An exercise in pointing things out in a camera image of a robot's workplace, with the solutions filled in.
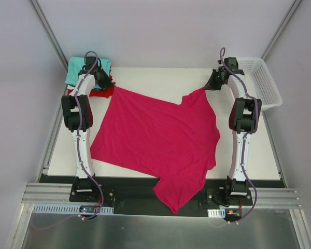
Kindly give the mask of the white plastic basket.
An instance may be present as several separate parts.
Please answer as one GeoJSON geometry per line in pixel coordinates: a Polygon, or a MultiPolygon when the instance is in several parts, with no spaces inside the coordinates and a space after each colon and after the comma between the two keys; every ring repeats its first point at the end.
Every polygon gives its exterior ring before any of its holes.
{"type": "Polygon", "coordinates": [[[248,93],[262,101],[262,110],[281,106],[282,97],[264,60],[238,58],[239,69],[245,73],[248,93]]]}

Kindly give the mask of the crimson pink t shirt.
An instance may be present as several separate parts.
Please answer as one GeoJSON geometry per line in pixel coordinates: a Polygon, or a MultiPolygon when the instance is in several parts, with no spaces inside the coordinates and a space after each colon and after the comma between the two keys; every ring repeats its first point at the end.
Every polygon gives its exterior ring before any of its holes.
{"type": "Polygon", "coordinates": [[[177,214],[216,166],[217,118],[204,89],[180,104],[115,88],[91,157],[154,176],[153,191],[177,214]]]}

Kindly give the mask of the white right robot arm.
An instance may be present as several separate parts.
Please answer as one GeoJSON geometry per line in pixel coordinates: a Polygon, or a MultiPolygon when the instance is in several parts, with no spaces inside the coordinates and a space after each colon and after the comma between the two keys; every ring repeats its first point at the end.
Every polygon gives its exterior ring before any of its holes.
{"type": "Polygon", "coordinates": [[[213,69],[204,89],[216,91],[227,85],[234,96],[229,115],[229,128],[233,134],[232,163],[224,188],[212,196],[214,203],[228,207],[242,204],[251,195],[248,153],[252,135],[258,129],[262,101],[248,93],[244,71],[239,68],[236,58],[221,58],[218,63],[220,66],[213,69]]]}

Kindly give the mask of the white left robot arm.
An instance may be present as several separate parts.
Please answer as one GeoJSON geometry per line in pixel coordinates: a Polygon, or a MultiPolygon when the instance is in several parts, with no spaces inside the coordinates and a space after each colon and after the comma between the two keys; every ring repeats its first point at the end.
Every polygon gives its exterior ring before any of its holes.
{"type": "Polygon", "coordinates": [[[97,56],[85,55],[82,62],[84,65],[73,73],[77,77],[73,90],[61,98],[63,121],[73,137],[77,164],[69,200],[101,205],[102,190],[95,179],[90,152],[93,114],[89,97],[110,97],[114,83],[97,56]]]}

